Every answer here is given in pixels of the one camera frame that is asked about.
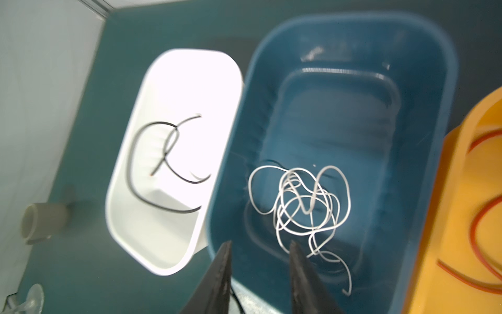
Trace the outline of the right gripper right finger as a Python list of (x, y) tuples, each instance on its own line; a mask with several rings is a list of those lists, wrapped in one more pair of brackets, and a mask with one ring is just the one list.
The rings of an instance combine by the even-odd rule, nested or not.
[(289, 252), (292, 313), (343, 314), (300, 245), (291, 241)]

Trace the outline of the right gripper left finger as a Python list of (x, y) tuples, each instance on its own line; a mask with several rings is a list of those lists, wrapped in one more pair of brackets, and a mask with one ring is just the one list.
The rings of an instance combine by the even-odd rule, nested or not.
[(228, 313), (231, 293), (231, 241), (224, 242), (180, 313)]

